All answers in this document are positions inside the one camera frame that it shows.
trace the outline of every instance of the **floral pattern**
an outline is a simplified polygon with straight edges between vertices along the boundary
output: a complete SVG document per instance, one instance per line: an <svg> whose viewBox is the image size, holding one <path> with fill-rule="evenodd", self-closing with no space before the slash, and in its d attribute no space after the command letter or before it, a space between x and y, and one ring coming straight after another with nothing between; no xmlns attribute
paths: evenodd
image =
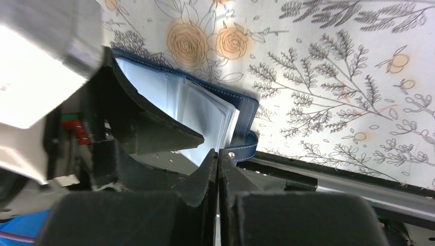
<svg viewBox="0 0 435 246"><path fill-rule="evenodd" d="M106 45L258 98L259 151L435 190L434 2L99 1Z"/></svg>

